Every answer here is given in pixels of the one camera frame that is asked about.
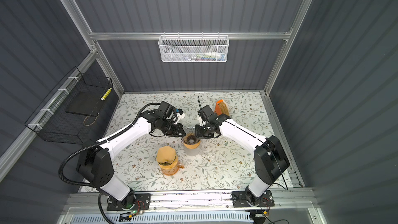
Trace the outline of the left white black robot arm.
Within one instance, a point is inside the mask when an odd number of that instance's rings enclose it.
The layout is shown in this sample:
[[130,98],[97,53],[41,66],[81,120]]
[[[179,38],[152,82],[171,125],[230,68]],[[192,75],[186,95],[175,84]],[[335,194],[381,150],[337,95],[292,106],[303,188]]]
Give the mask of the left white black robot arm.
[[137,139],[160,130],[165,136],[180,138],[185,131],[180,120],[181,109],[171,111],[151,110],[139,113],[134,121],[121,130],[96,142],[84,144],[86,150],[79,154],[77,172],[100,193],[109,196],[113,203],[124,210],[137,206],[135,192],[115,173],[113,160]]

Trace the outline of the grey glass dripper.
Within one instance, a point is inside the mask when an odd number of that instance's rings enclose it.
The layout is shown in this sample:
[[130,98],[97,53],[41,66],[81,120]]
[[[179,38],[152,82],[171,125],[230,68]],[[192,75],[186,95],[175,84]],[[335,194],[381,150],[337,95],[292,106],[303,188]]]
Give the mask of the grey glass dripper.
[[188,144],[200,141],[200,139],[197,138],[196,135],[192,133],[187,134],[185,137],[181,138],[181,140],[183,143],[188,143]]

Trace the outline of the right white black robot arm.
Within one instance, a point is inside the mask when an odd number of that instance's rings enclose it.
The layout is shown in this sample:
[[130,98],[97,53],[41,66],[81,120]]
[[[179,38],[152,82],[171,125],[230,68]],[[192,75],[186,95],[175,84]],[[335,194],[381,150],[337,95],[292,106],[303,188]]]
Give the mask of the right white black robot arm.
[[215,114],[195,125],[194,129],[199,139],[224,136],[253,154],[256,176],[245,189],[246,201],[250,206],[260,205],[264,193],[290,167],[288,156],[276,136],[256,134],[225,114]]

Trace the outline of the clear frosted glass dripper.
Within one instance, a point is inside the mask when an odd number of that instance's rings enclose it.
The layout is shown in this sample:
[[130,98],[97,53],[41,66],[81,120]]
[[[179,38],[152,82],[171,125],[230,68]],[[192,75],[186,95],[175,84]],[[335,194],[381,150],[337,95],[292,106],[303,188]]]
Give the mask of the clear frosted glass dripper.
[[185,151],[185,153],[188,155],[188,156],[197,156],[197,155],[200,155],[201,154],[201,152],[202,152],[202,150],[200,149],[200,148],[195,148],[195,149],[188,149],[188,148],[184,148],[184,151]]

